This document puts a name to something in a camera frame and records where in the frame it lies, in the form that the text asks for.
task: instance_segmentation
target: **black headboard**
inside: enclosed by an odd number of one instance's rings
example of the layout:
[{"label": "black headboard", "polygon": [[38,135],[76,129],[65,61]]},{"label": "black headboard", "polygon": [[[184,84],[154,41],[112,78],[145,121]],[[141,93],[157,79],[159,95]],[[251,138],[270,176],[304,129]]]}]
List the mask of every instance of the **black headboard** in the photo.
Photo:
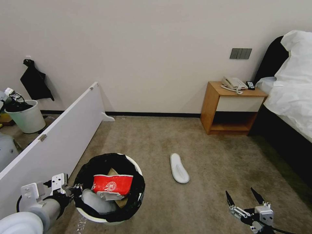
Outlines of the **black headboard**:
[{"label": "black headboard", "polygon": [[254,84],[261,78],[274,76],[282,64],[288,58],[288,51],[282,46],[280,41],[283,36],[276,38],[268,47],[258,72],[253,80]]}]

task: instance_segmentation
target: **black trash bag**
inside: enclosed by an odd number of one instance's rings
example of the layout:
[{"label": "black trash bag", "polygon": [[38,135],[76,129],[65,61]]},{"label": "black trash bag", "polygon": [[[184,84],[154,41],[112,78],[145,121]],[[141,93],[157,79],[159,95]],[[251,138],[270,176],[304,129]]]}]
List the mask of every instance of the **black trash bag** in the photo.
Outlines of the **black trash bag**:
[{"label": "black trash bag", "polygon": [[6,103],[5,109],[7,112],[20,112],[27,110],[29,108],[33,107],[33,105],[30,105],[28,103],[24,102],[18,102],[14,99],[11,100],[11,102]]},{"label": "black trash bag", "polygon": [[35,62],[31,59],[25,59],[23,62],[28,68],[24,72],[20,81],[26,88],[29,96],[33,100],[42,98],[51,98],[54,101],[51,91],[45,84],[46,75],[35,68]]},{"label": "black trash bag", "polygon": [[111,168],[114,168],[118,174],[133,175],[130,192],[127,196],[128,201],[123,208],[106,214],[99,214],[96,210],[85,204],[81,197],[74,197],[74,201],[77,208],[81,208],[92,217],[105,219],[107,222],[120,222],[130,219],[137,212],[142,204],[145,190],[143,176],[136,171],[135,166],[125,155],[109,153],[90,159],[88,163],[81,167],[75,178],[74,185],[83,184],[83,189],[91,189],[93,176],[98,174],[107,175]]}]

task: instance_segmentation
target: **telephone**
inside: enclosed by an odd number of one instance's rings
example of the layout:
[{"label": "telephone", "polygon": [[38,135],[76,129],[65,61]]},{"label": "telephone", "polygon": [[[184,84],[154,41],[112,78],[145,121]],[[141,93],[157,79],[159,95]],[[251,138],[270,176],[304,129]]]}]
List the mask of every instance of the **telephone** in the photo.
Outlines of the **telephone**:
[{"label": "telephone", "polygon": [[240,90],[248,89],[247,85],[244,84],[240,79],[235,77],[223,77],[221,81],[221,87],[233,92],[236,92],[238,95],[242,94],[243,92]]}]

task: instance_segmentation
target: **wooden nightstand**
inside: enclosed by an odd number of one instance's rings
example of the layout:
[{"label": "wooden nightstand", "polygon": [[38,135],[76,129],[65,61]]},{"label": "wooden nightstand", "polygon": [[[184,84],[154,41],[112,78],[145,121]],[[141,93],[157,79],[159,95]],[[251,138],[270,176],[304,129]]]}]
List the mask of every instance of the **wooden nightstand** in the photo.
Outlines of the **wooden nightstand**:
[{"label": "wooden nightstand", "polygon": [[243,94],[221,88],[221,82],[209,82],[202,105],[201,122],[207,134],[248,135],[267,94],[260,89]]}]

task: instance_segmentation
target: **white pillow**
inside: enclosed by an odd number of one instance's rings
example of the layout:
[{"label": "white pillow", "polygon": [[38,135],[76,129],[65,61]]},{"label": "white pillow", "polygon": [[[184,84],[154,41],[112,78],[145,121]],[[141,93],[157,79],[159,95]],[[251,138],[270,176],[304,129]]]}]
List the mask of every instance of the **white pillow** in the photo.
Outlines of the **white pillow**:
[{"label": "white pillow", "polygon": [[312,84],[312,33],[293,30],[283,36],[281,44],[289,58],[275,74],[274,86]]}]

